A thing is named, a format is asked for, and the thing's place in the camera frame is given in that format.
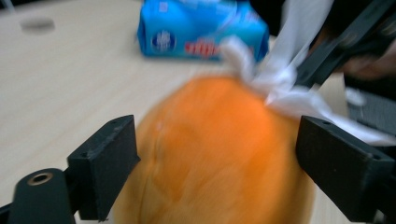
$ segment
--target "tissue box label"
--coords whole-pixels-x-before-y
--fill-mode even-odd
[[[146,56],[217,60],[219,43],[241,38],[256,60],[268,51],[268,28],[248,2],[147,0],[137,30]]]

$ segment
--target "table surface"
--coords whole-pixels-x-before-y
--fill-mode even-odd
[[[133,0],[54,1],[0,12],[0,206],[12,201],[24,176],[64,170],[66,157],[107,121],[133,114],[137,124],[191,77],[230,69],[144,58],[135,39],[140,6]],[[342,81],[327,83],[323,96],[344,113]],[[349,222],[318,190],[311,223]]]

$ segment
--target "blue tissue box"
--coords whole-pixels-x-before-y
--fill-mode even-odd
[[[219,43],[237,35],[256,60],[268,51],[269,31],[249,2],[146,0],[137,30],[146,56],[217,60]]]

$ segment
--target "screw hole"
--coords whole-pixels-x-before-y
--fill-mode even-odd
[[[37,186],[48,182],[49,180],[52,179],[52,177],[53,177],[52,173],[43,173],[33,176],[28,180],[27,183],[30,186]]]

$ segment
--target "white plastic bag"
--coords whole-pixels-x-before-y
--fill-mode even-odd
[[[248,47],[235,36],[224,39],[220,45],[222,57],[234,66],[250,88],[266,96],[265,103],[279,113],[295,118],[307,115],[325,119],[369,145],[394,146],[394,136],[334,114],[317,91],[293,87],[296,68],[306,57],[331,6],[332,0],[287,0],[282,29],[260,71]]]

